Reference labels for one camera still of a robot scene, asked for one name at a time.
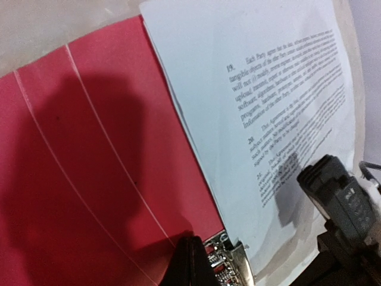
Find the metal clip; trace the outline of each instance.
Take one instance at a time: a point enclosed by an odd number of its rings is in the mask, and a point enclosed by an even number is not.
[[[233,246],[223,230],[206,240],[204,246],[221,286],[255,286],[249,260],[241,242]]]

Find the white paper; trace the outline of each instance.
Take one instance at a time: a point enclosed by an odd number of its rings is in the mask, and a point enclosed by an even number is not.
[[[352,78],[331,0],[140,9],[230,238],[249,247],[258,285],[288,285],[323,227],[296,176],[327,153],[352,169]]]

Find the pink folder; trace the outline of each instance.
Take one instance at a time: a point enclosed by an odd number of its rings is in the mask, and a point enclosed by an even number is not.
[[[0,284],[157,285],[223,228],[135,17],[0,79]]]

